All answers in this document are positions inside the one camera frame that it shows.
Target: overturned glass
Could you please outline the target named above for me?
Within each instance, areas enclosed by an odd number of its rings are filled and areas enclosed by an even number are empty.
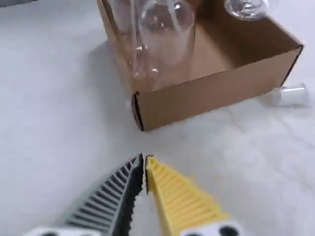
[[[308,106],[309,91],[304,83],[294,86],[275,88],[262,97],[264,103],[271,106]]]

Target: screw hole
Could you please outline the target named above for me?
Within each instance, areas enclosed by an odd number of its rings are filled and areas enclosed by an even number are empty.
[[[220,235],[221,236],[239,236],[237,229],[231,226],[223,226],[220,229]]]
[[[41,236],[58,236],[59,234],[56,232],[48,232],[48,233],[43,233]]]

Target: gray gripper finger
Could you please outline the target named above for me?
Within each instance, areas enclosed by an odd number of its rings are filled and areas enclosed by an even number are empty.
[[[135,197],[142,190],[142,154],[120,166],[90,191],[60,223],[98,230],[104,236],[127,236]]]

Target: box flap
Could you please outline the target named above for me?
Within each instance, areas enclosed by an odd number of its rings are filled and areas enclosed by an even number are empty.
[[[178,86],[137,94],[142,127],[154,129],[280,87],[301,49]]]

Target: marble surface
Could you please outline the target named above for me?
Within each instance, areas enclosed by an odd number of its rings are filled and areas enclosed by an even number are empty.
[[[314,95],[314,1],[273,13],[307,46],[287,85]],[[315,111],[251,99],[155,131],[138,131],[95,0],[0,9],[0,235],[53,225],[91,184],[153,153],[212,193],[251,235],[315,230]],[[142,198],[132,235],[158,235]]]

